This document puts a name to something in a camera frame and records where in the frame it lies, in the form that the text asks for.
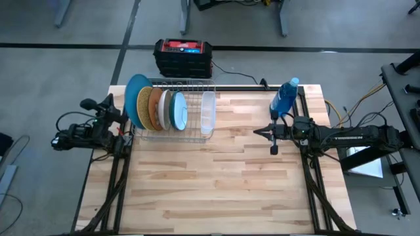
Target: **bottle cap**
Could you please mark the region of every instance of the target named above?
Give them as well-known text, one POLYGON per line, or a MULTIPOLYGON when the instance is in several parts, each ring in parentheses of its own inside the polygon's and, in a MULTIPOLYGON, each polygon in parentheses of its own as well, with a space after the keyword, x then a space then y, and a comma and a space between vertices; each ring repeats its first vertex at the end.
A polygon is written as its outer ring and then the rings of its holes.
POLYGON ((296 87, 299 84, 299 79, 294 77, 292 80, 290 80, 290 85, 296 87))

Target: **blue bottle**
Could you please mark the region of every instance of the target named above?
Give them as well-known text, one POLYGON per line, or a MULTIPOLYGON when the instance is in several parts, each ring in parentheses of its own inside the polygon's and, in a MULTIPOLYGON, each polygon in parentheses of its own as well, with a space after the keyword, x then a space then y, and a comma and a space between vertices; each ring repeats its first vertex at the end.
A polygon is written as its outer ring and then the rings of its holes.
POLYGON ((278 115, 289 112, 297 97, 298 78, 292 78, 290 82, 284 83, 277 91, 276 96, 270 104, 270 113, 273 110, 278 111, 278 115))

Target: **wire dish rack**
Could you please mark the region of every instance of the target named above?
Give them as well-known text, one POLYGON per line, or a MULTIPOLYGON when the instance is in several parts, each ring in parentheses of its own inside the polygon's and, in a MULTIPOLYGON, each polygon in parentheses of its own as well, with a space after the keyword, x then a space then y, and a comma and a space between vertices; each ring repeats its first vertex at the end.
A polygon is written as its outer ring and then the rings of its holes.
POLYGON ((180 91, 186 100, 188 109, 188 120, 184 130, 177 130, 172 125, 168 130, 151 131, 133 127, 133 134, 146 141, 166 142, 196 142, 205 143, 213 135, 201 133, 201 100, 206 91, 216 92, 215 82, 212 79, 178 79, 164 78, 151 79, 153 87, 161 88, 163 91, 169 89, 180 91))

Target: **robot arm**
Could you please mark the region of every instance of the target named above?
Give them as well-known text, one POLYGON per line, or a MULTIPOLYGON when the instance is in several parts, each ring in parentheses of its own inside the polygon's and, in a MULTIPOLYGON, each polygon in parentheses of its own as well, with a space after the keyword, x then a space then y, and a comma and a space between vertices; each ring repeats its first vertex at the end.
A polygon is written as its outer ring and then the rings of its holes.
POLYGON ((274 145, 271 154, 277 154, 275 140, 292 140, 300 142, 307 140, 309 154, 321 157, 330 148, 351 148, 373 146, 385 151, 397 151, 402 147, 400 132, 392 126, 369 125, 366 127, 329 128, 318 126, 308 117, 295 117, 291 127, 273 123, 254 133, 264 136, 274 145))

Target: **gray floor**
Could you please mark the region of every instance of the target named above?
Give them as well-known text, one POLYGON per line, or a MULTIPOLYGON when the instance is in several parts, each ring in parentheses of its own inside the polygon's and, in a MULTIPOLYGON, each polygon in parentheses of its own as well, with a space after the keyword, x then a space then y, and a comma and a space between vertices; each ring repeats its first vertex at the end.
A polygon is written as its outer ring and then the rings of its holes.
MULTIPOLYGON (((0 42, 118 44, 123 40, 134 0, 73 1, 61 29, 53 25, 54 1, 0 2, 0 42)), ((420 11, 406 12, 414 1, 294 0, 290 5, 290 34, 281 38, 274 6, 242 7, 225 4, 199 12, 192 6, 190 33, 214 45, 285 47, 419 48, 420 11)), ((153 44, 160 38, 179 38, 179 1, 142 0, 130 44, 153 44)), ((90 151, 57 152, 50 147, 56 118, 78 108, 83 98, 101 100, 110 84, 118 50, 0 49, 0 131, 31 142, 17 160, 19 170, 10 193, 21 198, 24 211, 5 235, 48 235, 70 230, 90 151)), ((380 67, 401 62, 408 54, 319 52, 214 52, 213 59, 230 71, 283 83, 299 77, 304 84, 321 84, 326 99, 340 112, 379 81, 380 67)), ((129 50, 119 85, 135 73, 160 77, 152 51, 129 50)), ((251 84, 246 77, 220 74, 218 84, 251 84)), ((358 121, 379 111, 391 100, 386 88, 366 100, 355 113, 358 121)), ((394 107, 383 113, 402 128, 394 107)), ((83 121, 65 119, 62 126, 83 121)), ((331 114, 331 123, 337 118, 331 114)), ((406 176, 404 193, 412 215, 401 220, 390 215, 397 207, 393 191, 348 187, 358 229, 370 233, 418 235, 420 204, 406 176)), ((0 210, 0 231, 18 213, 18 203, 7 199, 0 210)))

